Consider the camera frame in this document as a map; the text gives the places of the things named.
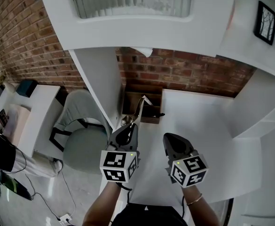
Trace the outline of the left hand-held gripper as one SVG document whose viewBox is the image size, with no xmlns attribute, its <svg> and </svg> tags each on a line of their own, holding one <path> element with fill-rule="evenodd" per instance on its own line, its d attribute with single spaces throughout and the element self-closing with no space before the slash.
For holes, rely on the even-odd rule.
<svg viewBox="0 0 275 226">
<path fill-rule="evenodd" d="M 138 126 L 125 125 L 114 131 L 101 151 L 100 170 L 107 181 L 128 183 L 138 168 Z"/>
</svg>

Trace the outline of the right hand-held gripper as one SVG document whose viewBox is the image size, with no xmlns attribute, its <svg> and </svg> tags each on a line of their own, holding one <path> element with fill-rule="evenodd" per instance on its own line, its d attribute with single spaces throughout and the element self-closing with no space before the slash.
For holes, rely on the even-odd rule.
<svg viewBox="0 0 275 226">
<path fill-rule="evenodd" d="M 186 155 L 172 161 L 166 169 L 172 183 L 178 183 L 182 188 L 187 188 L 204 180 L 209 169 L 207 162 L 202 154 L 194 150 L 189 140 L 181 136 L 177 138 L 173 133 L 165 133 L 163 144 L 168 157 L 177 157 L 178 153 Z"/>
</svg>

